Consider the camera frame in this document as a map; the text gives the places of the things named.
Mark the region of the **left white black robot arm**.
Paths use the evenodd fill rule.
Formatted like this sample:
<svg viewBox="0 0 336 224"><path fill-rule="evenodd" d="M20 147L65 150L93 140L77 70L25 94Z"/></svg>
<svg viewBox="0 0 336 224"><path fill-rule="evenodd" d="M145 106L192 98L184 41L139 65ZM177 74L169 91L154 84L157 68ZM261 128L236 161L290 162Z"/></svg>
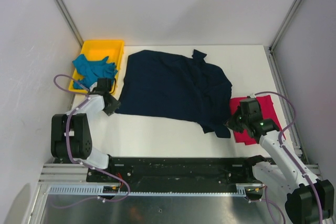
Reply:
<svg viewBox="0 0 336 224"><path fill-rule="evenodd" d="M109 155L93 146L90 124L101 113L111 116L121 105L111 90L112 80L99 78L79 105L51 119L52 156L98 169L98 176L105 182L115 178L116 169L109 165Z"/></svg>

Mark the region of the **navy blue t-shirt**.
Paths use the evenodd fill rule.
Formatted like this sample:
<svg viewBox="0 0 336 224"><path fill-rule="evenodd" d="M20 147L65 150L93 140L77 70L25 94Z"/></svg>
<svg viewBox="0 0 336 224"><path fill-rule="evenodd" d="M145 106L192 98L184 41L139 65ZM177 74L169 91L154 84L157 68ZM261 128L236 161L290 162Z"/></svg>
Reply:
<svg viewBox="0 0 336 224"><path fill-rule="evenodd" d="M190 58L142 50L129 55L116 113L195 122L204 133L230 138L232 83L194 50Z"/></svg>

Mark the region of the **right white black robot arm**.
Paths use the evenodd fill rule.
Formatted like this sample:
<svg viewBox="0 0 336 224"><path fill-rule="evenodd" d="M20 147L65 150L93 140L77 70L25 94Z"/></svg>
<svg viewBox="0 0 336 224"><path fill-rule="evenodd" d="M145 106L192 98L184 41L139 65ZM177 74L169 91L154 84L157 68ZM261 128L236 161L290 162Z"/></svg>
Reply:
<svg viewBox="0 0 336 224"><path fill-rule="evenodd" d="M281 196L292 223L322 223L333 216L334 186L300 160L274 120L263 117L256 98L241 99L226 125L233 132L246 132L276 163L278 168L273 169L263 156L250 157L242 176L249 183L262 182Z"/></svg>

